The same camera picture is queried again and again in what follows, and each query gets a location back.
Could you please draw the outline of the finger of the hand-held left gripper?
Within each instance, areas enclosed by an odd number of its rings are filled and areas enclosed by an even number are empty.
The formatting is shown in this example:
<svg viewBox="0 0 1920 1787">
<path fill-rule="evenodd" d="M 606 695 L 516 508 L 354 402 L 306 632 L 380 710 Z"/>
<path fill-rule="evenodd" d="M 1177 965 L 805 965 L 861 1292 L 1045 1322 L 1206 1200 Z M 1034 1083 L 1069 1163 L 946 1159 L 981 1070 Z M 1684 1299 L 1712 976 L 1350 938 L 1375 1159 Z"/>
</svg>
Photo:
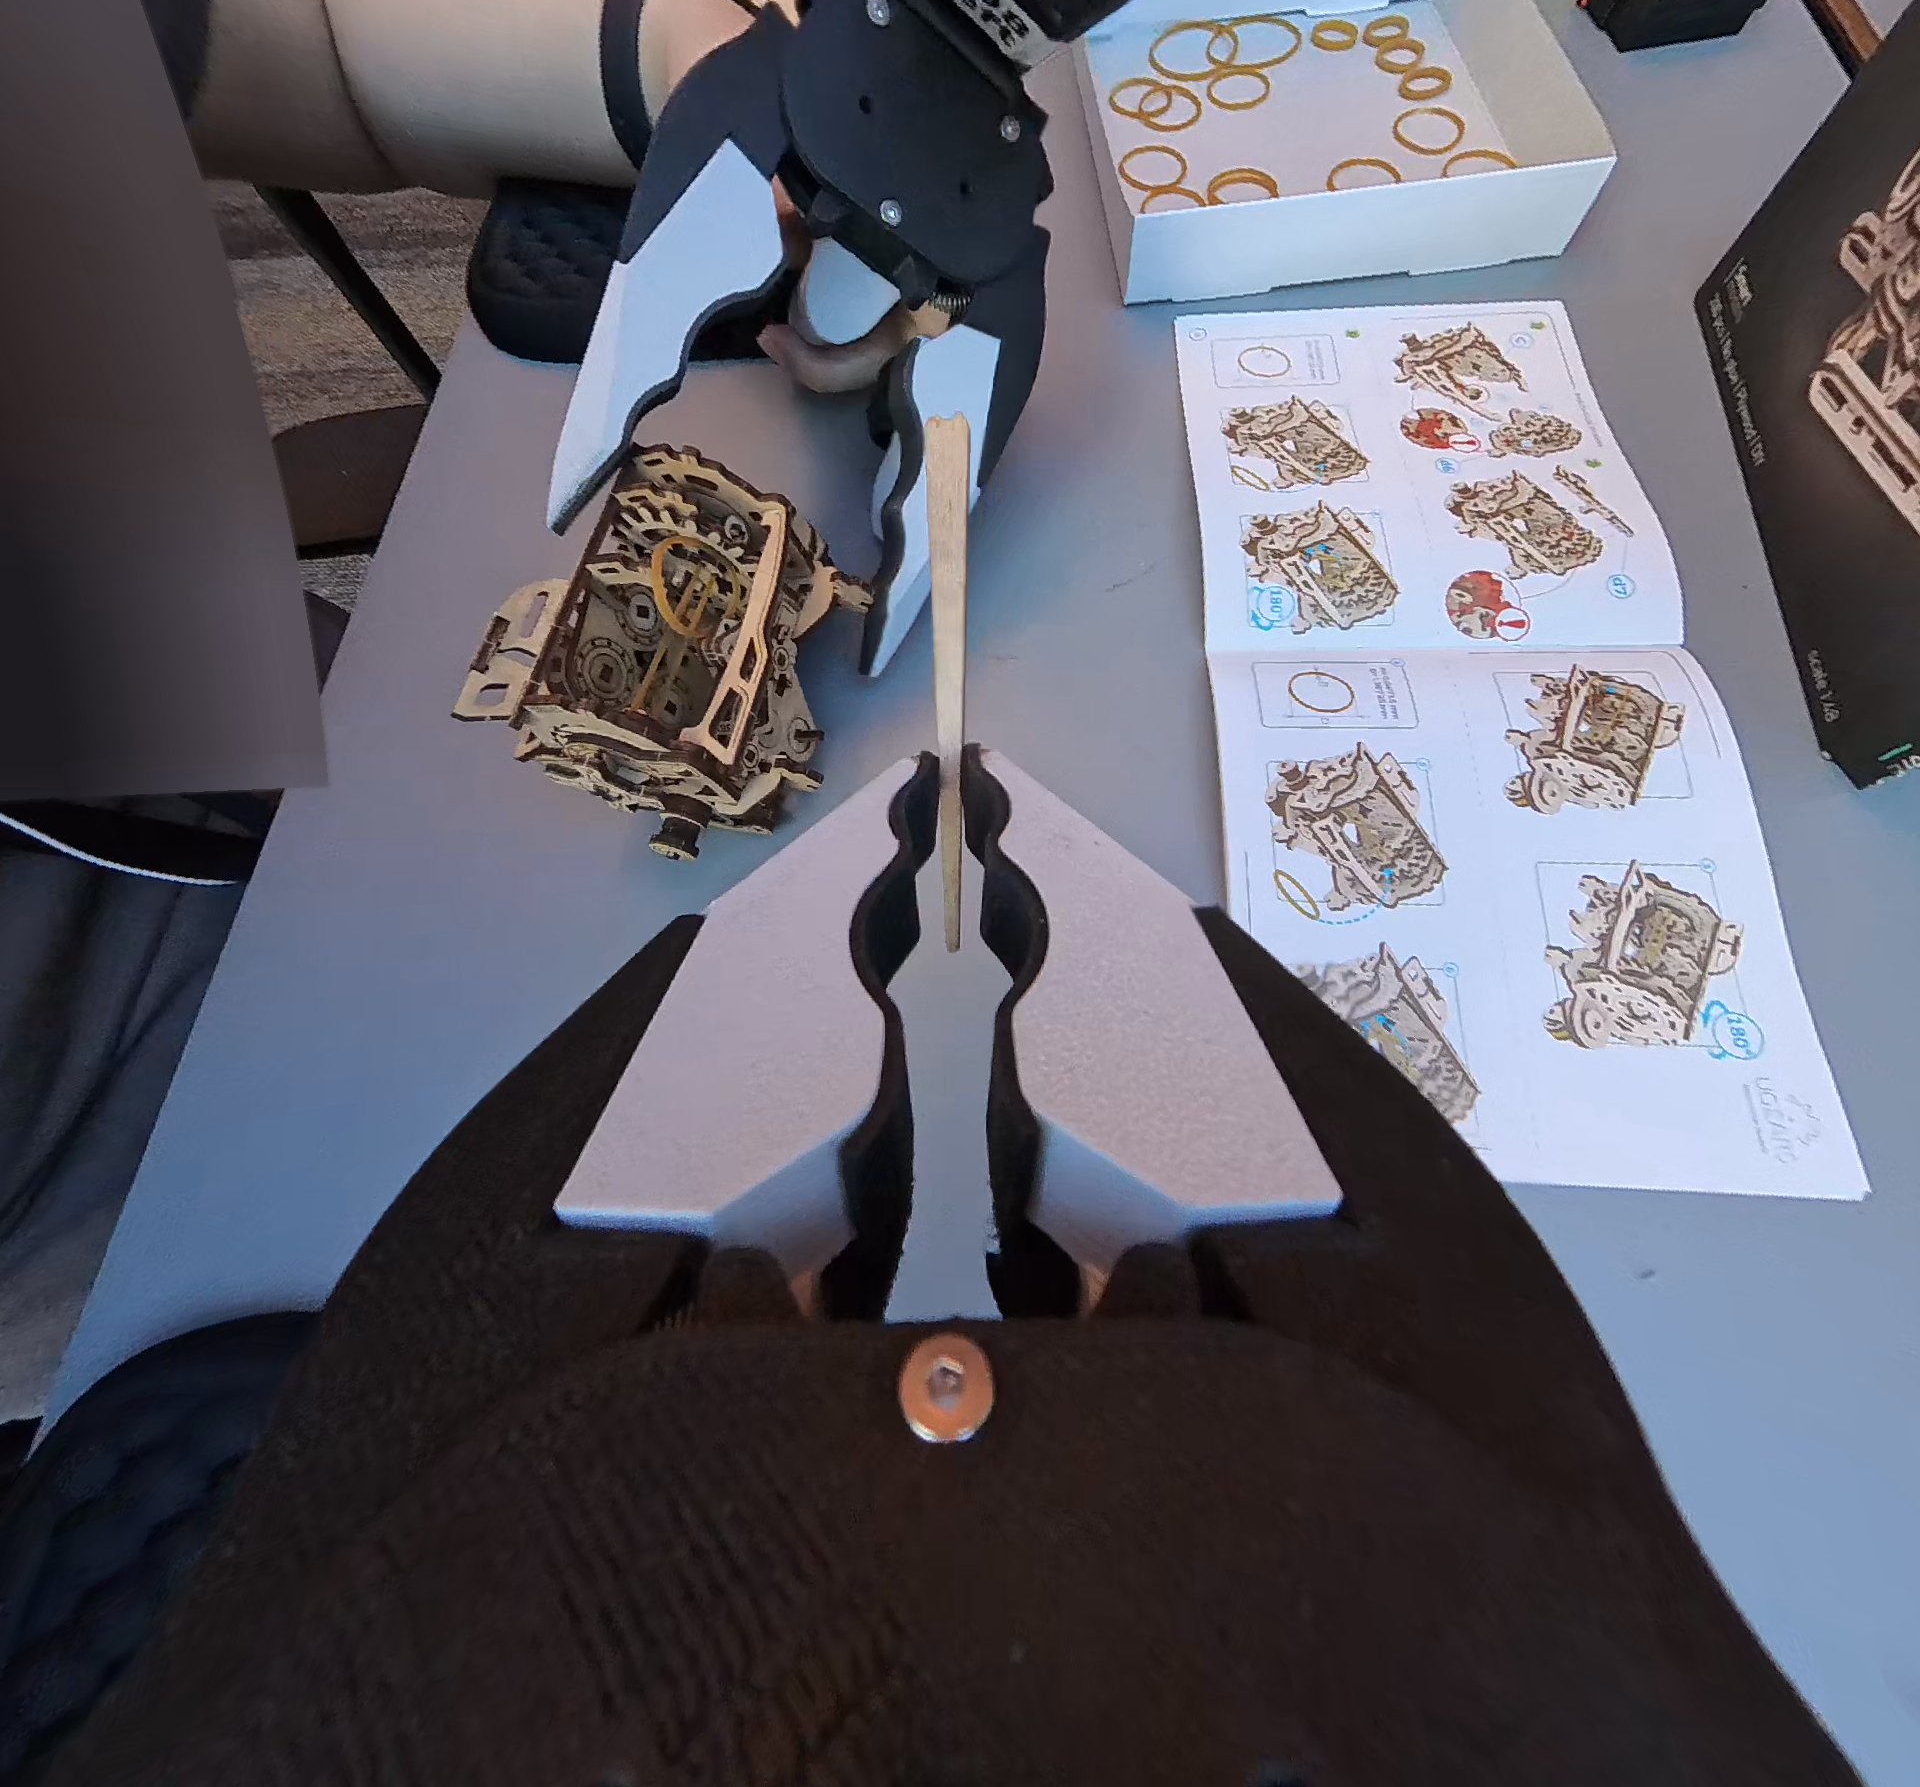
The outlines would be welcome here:
<svg viewBox="0 0 1920 1787">
<path fill-rule="evenodd" d="M 763 10 L 667 101 L 619 262 L 573 382 L 548 496 L 549 531 L 624 460 L 638 420 L 669 402 L 694 337 L 770 294 L 783 265 L 774 180 L 788 151 L 781 51 L 793 24 Z"/>
<path fill-rule="evenodd" d="M 1034 393 L 1045 337 L 1051 230 L 1030 230 L 1019 262 L 974 290 L 969 309 L 939 337 L 903 350 L 879 386 L 886 455 L 876 477 L 884 564 L 865 628 L 861 669 L 884 673 L 931 595 L 921 439 L 931 415 L 969 423 L 969 505 Z"/>
</svg>

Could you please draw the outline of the stretched yellow rubber band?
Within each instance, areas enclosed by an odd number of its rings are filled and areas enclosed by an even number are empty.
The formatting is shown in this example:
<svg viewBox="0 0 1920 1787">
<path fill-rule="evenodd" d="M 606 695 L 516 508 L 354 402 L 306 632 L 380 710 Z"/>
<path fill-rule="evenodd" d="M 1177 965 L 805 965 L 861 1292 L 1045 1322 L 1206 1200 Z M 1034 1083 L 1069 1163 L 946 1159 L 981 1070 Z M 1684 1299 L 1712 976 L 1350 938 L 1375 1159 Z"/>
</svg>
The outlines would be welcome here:
<svg viewBox="0 0 1920 1787">
<path fill-rule="evenodd" d="M 663 534 L 651 546 L 642 597 L 634 710 L 659 725 L 709 715 L 719 669 L 741 641 L 758 556 L 701 534 Z"/>
</svg>

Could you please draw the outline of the group of loose rubber bands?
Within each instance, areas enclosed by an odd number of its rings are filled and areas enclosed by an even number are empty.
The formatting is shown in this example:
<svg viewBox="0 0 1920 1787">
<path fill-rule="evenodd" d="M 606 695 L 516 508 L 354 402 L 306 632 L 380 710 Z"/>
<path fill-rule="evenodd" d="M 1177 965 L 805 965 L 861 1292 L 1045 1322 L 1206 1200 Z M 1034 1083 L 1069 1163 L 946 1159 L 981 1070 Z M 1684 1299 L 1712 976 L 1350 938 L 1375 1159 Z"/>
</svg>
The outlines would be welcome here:
<svg viewBox="0 0 1920 1787">
<path fill-rule="evenodd" d="M 1428 0 L 1129 29 L 1093 44 L 1093 109 L 1136 214 L 1518 165 Z"/>
</svg>

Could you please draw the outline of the white cardboard box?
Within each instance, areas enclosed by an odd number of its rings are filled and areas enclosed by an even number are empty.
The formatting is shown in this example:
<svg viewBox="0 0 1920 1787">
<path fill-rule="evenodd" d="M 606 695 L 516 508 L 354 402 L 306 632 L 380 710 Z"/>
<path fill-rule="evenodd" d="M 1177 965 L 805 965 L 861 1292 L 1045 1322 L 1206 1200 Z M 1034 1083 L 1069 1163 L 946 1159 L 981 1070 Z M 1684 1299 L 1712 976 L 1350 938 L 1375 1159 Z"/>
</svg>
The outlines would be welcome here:
<svg viewBox="0 0 1920 1787">
<path fill-rule="evenodd" d="M 1617 144 L 1532 0 L 1428 0 L 1518 165 L 1263 205 L 1136 214 L 1093 109 L 1093 44 L 1177 16 L 1346 16 L 1396 0 L 1134 0 L 1078 51 L 1121 300 L 1205 300 L 1280 284 L 1447 272 L 1555 257 L 1617 165 Z"/>
</svg>

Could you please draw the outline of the black product box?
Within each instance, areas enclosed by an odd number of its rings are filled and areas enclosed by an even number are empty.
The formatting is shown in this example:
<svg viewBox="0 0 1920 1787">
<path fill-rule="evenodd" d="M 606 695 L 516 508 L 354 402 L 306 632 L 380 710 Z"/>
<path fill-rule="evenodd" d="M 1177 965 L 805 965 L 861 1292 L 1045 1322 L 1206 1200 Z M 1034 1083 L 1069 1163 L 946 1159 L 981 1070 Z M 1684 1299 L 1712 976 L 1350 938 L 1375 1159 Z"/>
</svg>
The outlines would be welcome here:
<svg viewBox="0 0 1920 1787">
<path fill-rule="evenodd" d="M 1821 755 L 1918 768 L 1918 4 L 1693 299 Z"/>
</svg>

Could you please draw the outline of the black mesh chair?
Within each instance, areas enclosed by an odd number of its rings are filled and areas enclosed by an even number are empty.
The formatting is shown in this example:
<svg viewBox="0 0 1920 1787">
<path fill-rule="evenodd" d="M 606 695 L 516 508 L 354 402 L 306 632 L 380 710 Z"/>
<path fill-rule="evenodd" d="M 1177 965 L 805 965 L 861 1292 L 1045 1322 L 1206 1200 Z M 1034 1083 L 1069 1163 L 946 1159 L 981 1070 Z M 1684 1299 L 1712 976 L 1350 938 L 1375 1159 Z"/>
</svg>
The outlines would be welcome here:
<svg viewBox="0 0 1920 1787">
<path fill-rule="evenodd" d="M 211 191 L 308 595 L 358 604 L 465 323 L 523 362 L 585 342 L 624 197 Z"/>
</svg>

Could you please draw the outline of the person's left hand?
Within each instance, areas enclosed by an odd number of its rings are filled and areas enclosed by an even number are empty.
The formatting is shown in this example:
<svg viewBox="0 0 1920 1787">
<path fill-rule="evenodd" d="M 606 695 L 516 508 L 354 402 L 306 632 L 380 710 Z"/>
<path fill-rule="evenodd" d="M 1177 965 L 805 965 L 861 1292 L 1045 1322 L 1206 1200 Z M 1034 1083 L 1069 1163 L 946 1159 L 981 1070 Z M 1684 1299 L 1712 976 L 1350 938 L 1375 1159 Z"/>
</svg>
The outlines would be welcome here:
<svg viewBox="0 0 1920 1787">
<path fill-rule="evenodd" d="M 876 331 L 847 346 L 816 346 L 796 325 L 762 331 L 762 353 L 809 393 L 869 393 L 884 369 L 917 342 L 909 309 L 891 309 Z"/>
</svg>

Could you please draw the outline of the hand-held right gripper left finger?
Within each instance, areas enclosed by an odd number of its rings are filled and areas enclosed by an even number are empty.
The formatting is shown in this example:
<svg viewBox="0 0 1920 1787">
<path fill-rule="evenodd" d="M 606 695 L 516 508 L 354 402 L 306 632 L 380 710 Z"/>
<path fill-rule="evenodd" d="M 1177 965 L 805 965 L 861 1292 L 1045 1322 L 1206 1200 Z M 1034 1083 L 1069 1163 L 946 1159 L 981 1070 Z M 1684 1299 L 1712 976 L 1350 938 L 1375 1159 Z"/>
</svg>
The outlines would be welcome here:
<svg viewBox="0 0 1920 1787">
<path fill-rule="evenodd" d="M 939 760 L 865 785 L 716 897 L 555 1217 L 763 1249 L 884 1321 L 913 1186 L 891 979 L 917 945 Z"/>
</svg>

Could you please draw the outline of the person's left forearm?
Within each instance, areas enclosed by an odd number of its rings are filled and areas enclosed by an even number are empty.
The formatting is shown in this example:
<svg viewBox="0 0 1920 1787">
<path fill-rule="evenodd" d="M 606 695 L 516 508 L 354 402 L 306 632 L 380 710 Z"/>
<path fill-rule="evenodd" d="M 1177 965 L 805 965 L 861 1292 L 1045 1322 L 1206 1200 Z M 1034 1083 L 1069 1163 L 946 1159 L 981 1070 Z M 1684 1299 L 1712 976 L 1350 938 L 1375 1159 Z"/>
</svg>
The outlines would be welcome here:
<svg viewBox="0 0 1920 1787">
<path fill-rule="evenodd" d="M 606 0 L 211 0 L 185 123 L 201 180 L 486 196 L 634 185 L 601 82 Z"/>
</svg>

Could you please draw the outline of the thin wooden stick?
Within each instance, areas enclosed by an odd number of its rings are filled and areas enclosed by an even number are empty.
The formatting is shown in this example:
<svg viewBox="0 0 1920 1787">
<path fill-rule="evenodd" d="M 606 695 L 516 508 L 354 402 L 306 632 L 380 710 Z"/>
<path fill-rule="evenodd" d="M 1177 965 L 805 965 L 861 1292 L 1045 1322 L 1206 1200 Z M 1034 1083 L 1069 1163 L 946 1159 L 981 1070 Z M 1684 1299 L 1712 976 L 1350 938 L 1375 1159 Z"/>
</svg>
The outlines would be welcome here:
<svg viewBox="0 0 1920 1787">
<path fill-rule="evenodd" d="M 962 949 L 962 760 L 965 760 L 965 650 L 969 650 L 969 420 L 925 420 L 925 546 L 931 546 L 931 650 L 939 735 L 939 852 L 946 950 Z"/>
</svg>

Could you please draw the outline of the person's dark clothing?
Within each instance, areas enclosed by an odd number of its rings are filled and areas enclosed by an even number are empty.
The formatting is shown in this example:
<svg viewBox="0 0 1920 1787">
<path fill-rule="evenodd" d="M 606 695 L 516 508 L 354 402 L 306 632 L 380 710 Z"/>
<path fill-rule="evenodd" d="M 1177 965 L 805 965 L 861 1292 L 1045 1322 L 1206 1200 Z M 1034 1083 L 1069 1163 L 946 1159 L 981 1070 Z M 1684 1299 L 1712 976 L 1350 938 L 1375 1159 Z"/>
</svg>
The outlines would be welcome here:
<svg viewBox="0 0 1920 1787">
<path fill-rule="evenodd" d="M 248 793 L 3 803 L 3 1785 L 192 1583 L 314 1330 L 159 1345 L 29 1453 L 264 829 Z"/>
</svg>

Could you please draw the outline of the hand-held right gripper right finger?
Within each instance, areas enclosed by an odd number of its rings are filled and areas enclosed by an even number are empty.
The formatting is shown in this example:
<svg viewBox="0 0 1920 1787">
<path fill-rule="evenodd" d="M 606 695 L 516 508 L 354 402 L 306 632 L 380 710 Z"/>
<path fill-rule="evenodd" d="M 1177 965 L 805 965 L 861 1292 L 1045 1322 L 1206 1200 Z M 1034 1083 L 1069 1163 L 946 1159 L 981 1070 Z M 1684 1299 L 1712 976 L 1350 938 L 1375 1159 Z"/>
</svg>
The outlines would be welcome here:
<svg viewBox="0 0 1920 1787">
<path fill-rule="evenodd" d="M 1338 1181 L 1195 902 L 993 748 L 965 748 L 962 803 L 1014 979 L 985 1107 L 998 1313 L 1073 1317 L 1136 1243 L 1330 1217 Z"/>
</svg>

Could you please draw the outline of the assembly instruction booklet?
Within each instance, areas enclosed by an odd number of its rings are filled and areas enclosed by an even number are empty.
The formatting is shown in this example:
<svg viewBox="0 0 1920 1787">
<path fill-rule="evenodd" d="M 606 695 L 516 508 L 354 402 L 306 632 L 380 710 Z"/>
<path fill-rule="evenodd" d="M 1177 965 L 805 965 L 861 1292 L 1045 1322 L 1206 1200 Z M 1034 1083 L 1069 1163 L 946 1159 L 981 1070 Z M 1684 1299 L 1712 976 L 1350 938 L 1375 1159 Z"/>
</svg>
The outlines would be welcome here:
<svg viewBox="0 0 1920 1787">
<path fill-rule="evenodd" d="M 1505 1181 L 1862 1200 L 1563 304 L 1185 313 L 1233 914 Z"/>
</svg>

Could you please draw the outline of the wooden mechanical model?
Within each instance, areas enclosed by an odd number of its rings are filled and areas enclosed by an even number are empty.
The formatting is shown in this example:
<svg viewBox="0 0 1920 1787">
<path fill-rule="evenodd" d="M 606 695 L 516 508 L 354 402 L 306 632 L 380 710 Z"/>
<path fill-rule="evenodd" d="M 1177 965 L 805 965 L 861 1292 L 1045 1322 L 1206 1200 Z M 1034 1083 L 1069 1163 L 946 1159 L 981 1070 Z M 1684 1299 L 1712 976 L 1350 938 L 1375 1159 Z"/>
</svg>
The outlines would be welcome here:
<svg viewBox="0 0 1920 1787">
<path fill-rule="evenodd" d="M 634 710 L 651 546 L 701 534 L 758 556 L 741 641 L 709 715 L 659 725 Z M 763 838 L 783 788 L 816 788 L 825 735 L 796 650 L 836 605 L 869 611 L 820 531 L 694 448 L 634 448 L 572 579 L 506 597 L 466 669 L 457 719 L 506 723 L 516 759 L 614 810 L 659 811 L 655 852 L 694 862 L 701 832 Z"/>
</svg>

